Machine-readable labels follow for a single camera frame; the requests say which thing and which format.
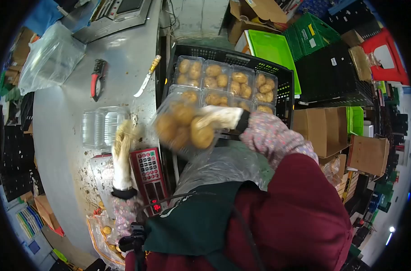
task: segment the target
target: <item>label on crate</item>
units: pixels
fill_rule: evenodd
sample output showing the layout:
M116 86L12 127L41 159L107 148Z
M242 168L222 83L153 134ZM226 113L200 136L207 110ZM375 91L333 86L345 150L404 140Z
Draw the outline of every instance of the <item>label on crate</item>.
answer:
M308 28L310 29L311 35L315 35L315 32L314 32L314 29L313 29L312 24L309 24L309 25L308 25Z
M302 30L302 36L304 36L304 39L305 39L305 40L308 39L308 35L306 34L305 29Z
M314 38L312 38L311 40L310 40L310 45L311 45L311 48L314 48L317 44L315 43L315 40L314 40Z

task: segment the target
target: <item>knife handle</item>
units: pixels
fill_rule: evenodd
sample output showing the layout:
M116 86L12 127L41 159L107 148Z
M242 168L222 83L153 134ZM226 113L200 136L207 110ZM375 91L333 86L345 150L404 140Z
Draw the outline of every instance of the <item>knife handle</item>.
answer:
M162 58L162 57L159 56L159 55L157 55L157 56L154 58L153 62L151 63L150 69L148 70L148 74L154 73L154 69L156 68L157 64L159 64L161 58Z

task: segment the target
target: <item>red plastic stool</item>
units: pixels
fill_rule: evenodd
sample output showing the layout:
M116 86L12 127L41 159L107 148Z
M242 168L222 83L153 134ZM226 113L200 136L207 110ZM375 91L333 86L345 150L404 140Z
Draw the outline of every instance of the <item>red plastic stool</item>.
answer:
M388 69L380 66L371 67L373 79L376 81L397 81L401 82L401 84L410 85L409 78L401 63L397 48L395 47L394 39L386 28L382 28L379 34L364 41L360 46L364 49L365 54L369 54L374 53L374 50L383 45L388 47L389 54L394 62L394 67Z

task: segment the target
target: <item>plastic clamshell container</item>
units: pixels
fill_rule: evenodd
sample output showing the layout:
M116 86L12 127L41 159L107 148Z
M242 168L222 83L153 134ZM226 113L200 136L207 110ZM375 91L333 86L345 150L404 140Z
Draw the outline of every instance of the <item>plastic clamshell container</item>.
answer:
M236 75L236 73L239 73L239 72L245 74L247 79L248 79L245 84L247 84L251 88L251 95L249 95L249 97L242 97L242 95L241 95L241 88L242 88L241 84L242 83L235 80L235 75ZM238 83L239 86L240 86L240 90L239 90L238 93L231 89L231 84L232 84L233 81L235 83ZM229 79L229 82L228 82L228 91L229 92L234 94L234 96L239 96L239 97L241 97L243 99L246 99L246 100L252 100L252 96L253 96L253 93L254 93L254 86L255 86L255 71L253 69L238 66L238 65L231 65L231 74L230 74L230 79Z
M81 124L83 146L111 152L117 129L126 119L129 119L129 112L119 106L85 111Z
M208 105L231 106L234 95L228 91L218 89L203 89L201 107Z
M261 83L259 82L259 77L263 75L265 77L265 83ZM273 99L271 102L268 101L262 101L259 100L257 97L257 93L260 93L260 88L266 84L272 85L270 84L271 82L273 82L273 88L271 90L272 94L273 94ZM270 74L270 73L266 73L266 72L262 72L262 71L256 71L255 72L255 88L254 88L254 94L253 94L253 100L257 101L257 102L264 102L264 103L271 103L273 105L276 105L276 97L278 95L278 77Z
M258 107L260 107L260 106L266 106L266 107L270 108L273 112L273 116L276 116L276 107L274 105L269 104L269 103L255 102L254 103L254 111L255 112L263 112L263 111L258 110Z
M201 106L201 97L203 92L200 89L179 84L172 84L168 90L168 94L173 92L181 94L183 98L190 100L196 106Z
M253 112L254 103L251 100L234 97L231 102L231 107L243 108L246 111Z
M231 66L229 64L214 61L214 60L206 60L204 62L204 69L203 69L204 72L203 72L203 80L202 80L201 87L226 91L228 89L230 69L231 69ZM226 78L226 82L225 84L219 85L218 79L221 76Z
M186 160L192 160L196 156L205 153L211 153L212 149L214 148L216 142L218 141L220 131L214 130L213 131L213 140L209 144L207 148L198 148L196 147L191 140L191 126L190 125L183 125L182 123L178 122L175 117L173 117L174 113L174 108L179 105L183 105L186 107L192 107L194 109L194 112L198 109L197 104L190 102L189 100L185 99L182 97L181 92L173 92L166 99L163 101L161 106L157 109L157 112L154 116L154 118L151 121L151 127L156 133L156 135L159 138L159 141L161 144L166 146L167 148L171 149L172 151L176 152L178 155L183 157ZM173 133L173 136L169 136L171 139L170 140L165 140L162 131L158 131L156 128L156 125L158 123L158 120L160 117L163 115L167 114L168 117L170 117L171 123L168 124L168 122L165 122L165 124L168 126L165 127L165 131L168 131L170 127L173 127L173 130L171 133ZM181 144L179 140L181 139L182 136L182 131L185 131L187 134L188 139Z
M198 65L195 72L192 67ZM179 56L177 59L174 84L199 88L203 78L204 59L194 56Z

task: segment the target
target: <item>green apron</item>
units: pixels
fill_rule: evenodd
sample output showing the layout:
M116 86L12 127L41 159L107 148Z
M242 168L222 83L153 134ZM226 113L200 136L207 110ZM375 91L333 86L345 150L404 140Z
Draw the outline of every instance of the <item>green apron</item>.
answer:
M240 187L259 189L254 182L222 182L190 192L210 192L181 198L173 208L149 218L144 250L186 256L205 256L217 270L240 270L222 253L232 204Z

